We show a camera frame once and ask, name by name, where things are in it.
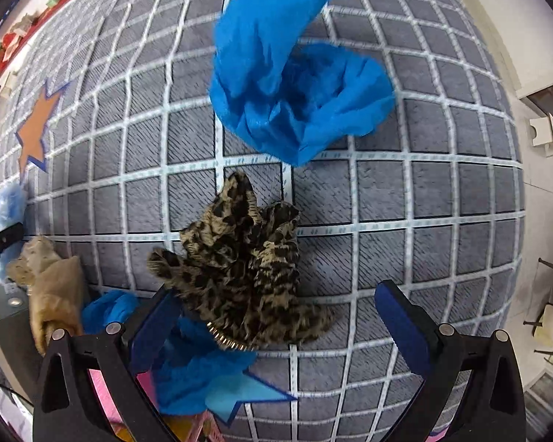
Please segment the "leopard print garment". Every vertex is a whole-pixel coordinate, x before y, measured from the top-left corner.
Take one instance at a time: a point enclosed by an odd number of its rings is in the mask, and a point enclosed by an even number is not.
[[[313,341],[332,318],[297,299],[298,219],[298,209],[283,201],[259,208],[238,171],[201,220],[180,232],[187,257],[156,248],[147,267],[207,321],[224,348]]]

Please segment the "silver bolt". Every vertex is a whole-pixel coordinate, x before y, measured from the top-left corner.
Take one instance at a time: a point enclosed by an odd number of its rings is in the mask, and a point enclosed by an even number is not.
[[[51,335],[51,338],[54,341],[59,341],[63,336],[65,336],[65,330],[63,329],[56,329],[54,330],[53,334]]]
[[[117,334],[121,330],[121,324],[112,322],[107,326],[107,334]]]
[[[18,306],[22,306],[22,301],[19,298],[10,298],[8,305],[17,308]]]
[[[496,339],[498,339],[500,342],[506,342],[508,340],[508,333],[502,329],[497,330]]]
[[[452,336],[455,333],[455,328],[450,324],[441,324],[438,330],[443,336]]]

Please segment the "checkered tablecloth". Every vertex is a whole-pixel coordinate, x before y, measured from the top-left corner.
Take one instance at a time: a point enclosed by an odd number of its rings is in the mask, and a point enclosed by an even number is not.
[[[78,254],[94,287],[148,297],[146,255],[242,168],[261,204],[302,211],[302,295],[338,318],[318,341],[260,352],[252,371],[298,396],[248,404],[228,441],[378,441],[419,385],[373,305],[393,279],[461,333],[505,321],[524,232],[522,164],[493,60],[459,0],[333,0],[300,43],[331,41],[387,69],[397,108],[375,134],[301,168],[257,154],[213,114],[212,29],[229,0],[73,0],[38,35],[0,137],[0,187],[18,178],[14,131],[45,78],[69,82],[29,169],[27,233]],[[466,375],[437,427],[446,426]]]

